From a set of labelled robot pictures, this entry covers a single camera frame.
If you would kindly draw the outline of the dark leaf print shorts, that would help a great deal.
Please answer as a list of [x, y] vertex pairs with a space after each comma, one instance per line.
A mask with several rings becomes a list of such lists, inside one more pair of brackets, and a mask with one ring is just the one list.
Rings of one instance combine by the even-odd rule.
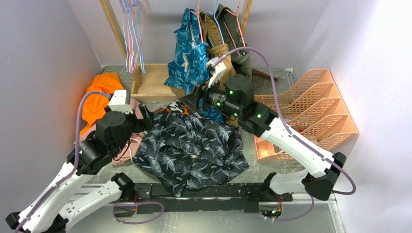
[[180, 113], [156, 113], [133, 162], [176, 197], [227, 183], [249, 168], [239, 127]]

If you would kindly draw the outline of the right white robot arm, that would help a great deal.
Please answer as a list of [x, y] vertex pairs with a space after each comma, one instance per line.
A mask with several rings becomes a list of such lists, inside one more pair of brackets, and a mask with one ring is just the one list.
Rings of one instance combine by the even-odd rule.
[[328, 200], [334, 192], [346, 156], [341, 152], [326, 151], [284, 125], [273, 109], [254, 99], [254, 86], [246, 77], [230, 77], [224, 90], [219, 84], [198, 83], [180, 101], [193, 112], [198, 111], [202, 102], [215, 107], [222, 115], [236, 118], [243, 130], [278, 146], [305, 168], [295, 173], [268, 175], [262, 188], [266, 200], [273, 201], [282, 194], [296, 192]]

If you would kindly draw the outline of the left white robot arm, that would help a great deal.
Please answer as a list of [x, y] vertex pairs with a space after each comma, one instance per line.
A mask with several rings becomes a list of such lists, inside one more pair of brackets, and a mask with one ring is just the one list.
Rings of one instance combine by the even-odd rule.
[[122, 110], [108, 107], [95, 130], [85, 140], [75, 143], [42, 194], [23, 211], [6, 217], [8, 226], [17, 233], [65, 233], [106, 204], [130, 201], [135, 196], [135, 185], [124, 173], [115, 174], [85, 197], [76, 201], [71, 201], [71, 197], [122, 152], [133, 134], [153, 128], [153, 113], [143, 104], [138, 108], [142, 117], [137, 117], [129, 105]]

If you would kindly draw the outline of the orange camouflage shorts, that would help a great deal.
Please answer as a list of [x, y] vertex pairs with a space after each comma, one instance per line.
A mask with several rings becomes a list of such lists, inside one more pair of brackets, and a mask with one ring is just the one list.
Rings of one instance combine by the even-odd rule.
[[155, 110], [154, 113], [178, 113], [188, 116], [192, 114], [192, 111], [182, 101], [175, 100], [168, 104], [166, 107]]

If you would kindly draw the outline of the blue leaf print shorts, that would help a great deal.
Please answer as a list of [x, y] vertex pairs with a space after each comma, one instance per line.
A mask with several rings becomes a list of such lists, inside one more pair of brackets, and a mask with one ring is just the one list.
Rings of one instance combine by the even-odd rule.
[[197, 83], [209, 80], [206, 26], [200, 24], [193, 9], [186, 8], [180, 28], [174, 31], [174, 60], [168, 63], [168, 78], [164, 85], [180, 98], [190, 94]]

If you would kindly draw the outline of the brown hanging shorts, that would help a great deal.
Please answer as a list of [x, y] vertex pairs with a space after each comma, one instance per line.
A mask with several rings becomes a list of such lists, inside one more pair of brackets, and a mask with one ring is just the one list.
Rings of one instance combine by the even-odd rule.
[[[214, 57], [221, 57], [228, 53], [228, 44], [223, 42], [221, 33], [214, 20], [212, 20], [211, 17], [207, 15], [201, 15], [200, 23], [202, 26], [202, 35], [204, 37], [204, 40], [209, 44], [209, 49], [207, 50], [209, 58], [211, 59]], [[219, 89], [221, 91], [224, 91], [228, 78], [236, 75], [236, 72], [232, 65], [230, 56], [226, 57], [221, 64], [224, 64], [226, 66], [226, 70], [219, 82]], [[222, 116], [215, 108], [212, 108], [211, 106], [203, 107], [203, 111], [199, 110], [199, 113], [204, 118], [209, 120], [224, 122], [232, 126], [239, 126], [237, 119], [234, 119], [233, 117], [228, 118], [226, 116]]]

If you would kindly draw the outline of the orange garment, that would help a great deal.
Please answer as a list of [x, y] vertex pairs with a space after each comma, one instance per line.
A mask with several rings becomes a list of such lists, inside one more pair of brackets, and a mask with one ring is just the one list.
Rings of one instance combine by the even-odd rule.
[[[124, 88], [117, 73], [104, 72], [92, 80], [86, 94], [92, 91], [113, 94], [116, 90], [122, 89]], [[85, 100], [81, 117], [86, 122], [86, 126], [80, 131], [80, 136], [86, 134], [104, 116], [108, 103], [109, 99], [100, 94], [92, 94]]]

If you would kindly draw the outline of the wooden clothes rack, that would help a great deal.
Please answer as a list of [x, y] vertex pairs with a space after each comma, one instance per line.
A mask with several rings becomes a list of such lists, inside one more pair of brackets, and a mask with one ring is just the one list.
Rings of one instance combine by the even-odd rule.
[[[124, 58], [126, 58], [126, 43], [112, 5], [108, 0], [100, 0], [100, 5], [113, 32], [115, 40]], [[148, 64], [147, 68], [148, 71], [144, 74], [141, 66], [138, 65], [137, 71], [131, 74], [131, 97], [139, 101], [153, 102], [174, 100], [175, 94], [169, 86], [164, 85], [168, 74], [167, 64]]]

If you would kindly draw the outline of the peach plastic file organizer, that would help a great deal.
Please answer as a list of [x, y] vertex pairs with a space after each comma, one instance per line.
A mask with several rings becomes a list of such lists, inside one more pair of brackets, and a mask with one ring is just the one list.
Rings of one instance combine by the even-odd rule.
[[325, 150], [333, 151], [358, 134], [328, 69], [309, 70], [277, 97], [286, 123]]

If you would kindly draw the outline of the pink drawstring shorts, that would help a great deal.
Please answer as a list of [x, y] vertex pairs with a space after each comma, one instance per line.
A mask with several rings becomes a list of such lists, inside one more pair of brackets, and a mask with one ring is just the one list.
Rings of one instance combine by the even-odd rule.
[[[130, 99], [130, 107], [134, 110], [137, 119], [143, 119], [143, 114], [139, 109], [140, 105], [141, 103], [138, 100], [134, 98]], [[130, 142], [128, 141], [123, 150], [114, 159], [112, 159], [112, 166], [119, 167], [131, 161], [135, 157], [143, 138], [144, 132], [132, 133]]]

